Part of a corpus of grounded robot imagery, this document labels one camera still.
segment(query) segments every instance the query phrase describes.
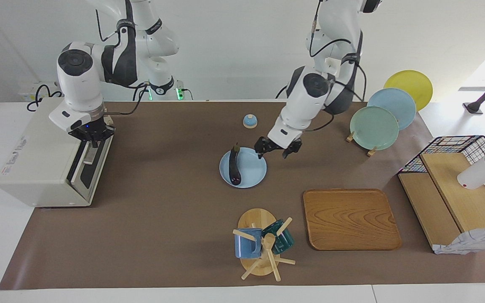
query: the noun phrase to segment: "wooden board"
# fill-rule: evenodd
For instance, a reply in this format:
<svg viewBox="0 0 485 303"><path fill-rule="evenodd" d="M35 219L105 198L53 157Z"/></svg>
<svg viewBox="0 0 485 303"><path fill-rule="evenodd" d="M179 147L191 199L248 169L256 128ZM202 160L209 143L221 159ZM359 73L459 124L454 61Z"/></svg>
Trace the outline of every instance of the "wooden board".
<svg viewBox="0 0 485 303"><path fill-rule="evenodd" d="M389 201L378 189L308 190L304 211L316 250L394 250L402 245Z"/></svg>
<svg viewBox="0 0 485 303"><path fill-rule="evenodd" d="M399 174L429 245L449 245L460 234L441 194L427 173Z"/></svg>
<svg viewBox="0 0 485 303"><path fill-rule="evenodd" d="M464 154L423 154L422 161L460 231L485 228L485 187L466 189L458 183L458 175L470 166Z"/></svg>

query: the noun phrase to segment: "wooden peg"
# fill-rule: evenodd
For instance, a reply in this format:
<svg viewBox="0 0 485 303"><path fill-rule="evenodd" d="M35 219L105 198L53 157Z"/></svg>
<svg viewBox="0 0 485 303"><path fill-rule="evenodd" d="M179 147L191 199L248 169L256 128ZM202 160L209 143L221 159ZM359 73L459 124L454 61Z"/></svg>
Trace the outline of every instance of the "wooden peg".
<svg viewBox="0 0 485 303"><path fill-rule="evenodd" d="M254 242L256 241L256 238L254 238L254 236L250 236L249 234L242 232L240 230L234 229L233 234L236 234L237 236L241 236L242 238L248 239L250 241L254 241Z"/></svg>
<svg viewBox="0 0 485 303"><path fill-rule="evenodd" d="M346 140L347 142L351 142L351 141L353 140L353 136L354 136L354 132L352 132L352 133L349 135L349 137L347 137L345 140Z"/></svg>
<svg viewBox="0 0 485 303"><path fill-rule="evenodd" d="M277 236L280 236L283 233L283 231L287 228L287 226L289 225L289 223L291 223L291 221L293 221L293 219L291 219L291 217L289 217L289 218L287 218L287 220L285 220L285 222L282 224L280 229L277 231Z"/></svg>
<svg viewBox="0 0 485 303"><path fill-rule="evenodd" d="M283 258L277 257L277 256L274 257L274 260L276 262L280 262L280 263L295 265L295 260L283 259Z"/></svg>
<svg viewBox="0 0 485 303"><path fill-rule="evenodd" d="M372 150L368 151L366 154L368 157L372 157L377 151L377 146L375 146Z"/></svg>
<svg viewBox="0 0 485 303"><path fill-rule="evenodd" d="M248 278L248 276L252 273L252 271L254 269L256 269L256 267L258 267L258 264L263 261L262 259L257 259L256 262L254 262L252 264L252 266L250 266L250 268L248 268L248 270L241 276L241 279L242 280L245 280L246 278Z"/></svg>
<svg viewBox="0 0 485 303"><path fill-rule="evenodd" d="M268 259L271 262L271 267L273 268L274 272L274 278L276 279L277 282L281 281L280 278L280 273L278 272L278 268L276 266L276 261L274 260L274 255L272 252L272 248L274 245L274 242L276 240L276 237L273 234L266 234L265 236L265 250L267 251Z"/></svg>

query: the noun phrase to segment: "green light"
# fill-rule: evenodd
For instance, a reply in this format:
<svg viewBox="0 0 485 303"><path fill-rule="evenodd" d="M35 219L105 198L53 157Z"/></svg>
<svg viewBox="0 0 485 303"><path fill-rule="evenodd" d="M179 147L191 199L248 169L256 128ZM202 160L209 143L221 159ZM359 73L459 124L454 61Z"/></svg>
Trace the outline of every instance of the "green light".
<svg viewBox="0 0 485 303"><path fill-rule="evenodd" d="M179 100L184 100L184 93L180 88L177 88L177 98Z"/></svg>

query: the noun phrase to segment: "white appliance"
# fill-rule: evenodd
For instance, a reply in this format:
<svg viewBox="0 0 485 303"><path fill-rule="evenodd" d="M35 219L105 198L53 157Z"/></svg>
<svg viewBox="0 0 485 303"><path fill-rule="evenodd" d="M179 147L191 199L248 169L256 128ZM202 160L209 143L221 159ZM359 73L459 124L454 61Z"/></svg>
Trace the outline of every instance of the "white appliance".
<svg viewBox="0 0 485 303"><path fill-rule="evenodd" d="M31 207L91 205L112 143L92 148L54 125L48 115L62 99L43 98L0 170L0 188Z"/></svg>

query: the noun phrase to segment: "white wall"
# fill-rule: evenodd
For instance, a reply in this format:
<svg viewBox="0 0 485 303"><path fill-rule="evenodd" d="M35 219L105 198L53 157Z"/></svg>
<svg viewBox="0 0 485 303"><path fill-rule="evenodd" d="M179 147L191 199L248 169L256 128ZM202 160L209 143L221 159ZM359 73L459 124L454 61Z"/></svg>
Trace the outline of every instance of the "white wall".
<svg viewBox="0 0 485 303"><path fill-rule="evenodd" d="M155 2L181 40L167 60L195 98L273 98L293 69L312 63L304 39L317 0ZM114 29L101 19L104 32ZM369 93L397 71L419 69L434 83L434 100L443 100L485 59L485 1L385 0L361 26ZM0 101L17 101L20 81L56 80L56 58L73 40L100 42L85 0L0 0ZM113 85L103 93L131 98Z"/></svg>

